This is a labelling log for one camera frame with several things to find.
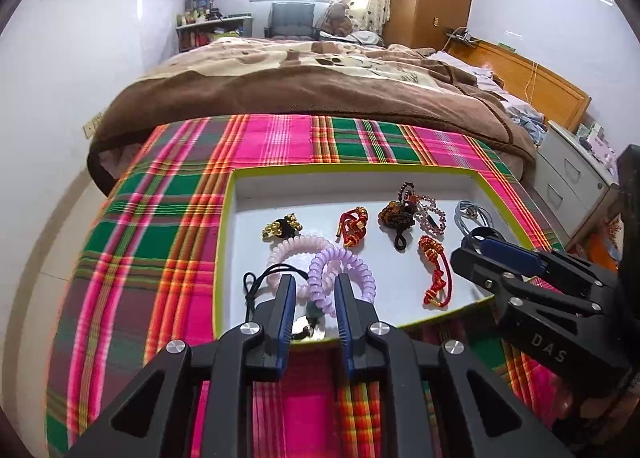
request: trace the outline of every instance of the teddy bear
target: teddy bear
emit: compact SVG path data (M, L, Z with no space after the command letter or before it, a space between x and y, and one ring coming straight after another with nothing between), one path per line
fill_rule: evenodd
M353 31L351 20L346 15L347 8L344 3L329 6L327 18L320 29L330 35L347 37Z

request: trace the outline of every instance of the wall socket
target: wall socket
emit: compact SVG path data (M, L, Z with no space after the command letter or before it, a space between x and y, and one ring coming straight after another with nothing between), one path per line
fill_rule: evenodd
M82 126L82 130L84 131L84 136L87 138L91 138L95 134L95 130L98 129L100 125L100 120L102 120L102 112L100 111L95 117L89 120Z

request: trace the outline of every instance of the nightstand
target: nightstand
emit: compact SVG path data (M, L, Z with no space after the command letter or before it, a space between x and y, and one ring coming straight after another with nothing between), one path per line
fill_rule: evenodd
M532 185L564 229L557 233L565 248L571 248L599 221L608 219L618 196L618 181L574 134L555 122L548 126Z

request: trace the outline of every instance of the drawer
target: drawer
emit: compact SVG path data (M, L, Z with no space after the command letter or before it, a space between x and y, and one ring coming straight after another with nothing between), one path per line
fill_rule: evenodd
M587 216L587 208L551 165L538 156L533 188L545 200L566 233L574 235Z
M582 155L553 129L549 129L538 154L549 162L551 167L573 189L588 211L600 203L607 192L606 183Z

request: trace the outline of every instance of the purple spiral hair tie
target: purple spiral hair tie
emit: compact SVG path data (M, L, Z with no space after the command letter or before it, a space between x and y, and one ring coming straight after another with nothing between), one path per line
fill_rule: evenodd
M327 298L324 289L322 288L322 269L330 261L342 261L346 266L353 268L360 278L362 283L362 297L363 301L373 303L376 298L376 280L373 279L369 267L364 264L357 255L351 250L338 247L329 247L321 250L311 260L309 265L309 291L311 292L311 300L316 302L316 306L322 310L324 314L329 314L331 317L335 317L334 303Z

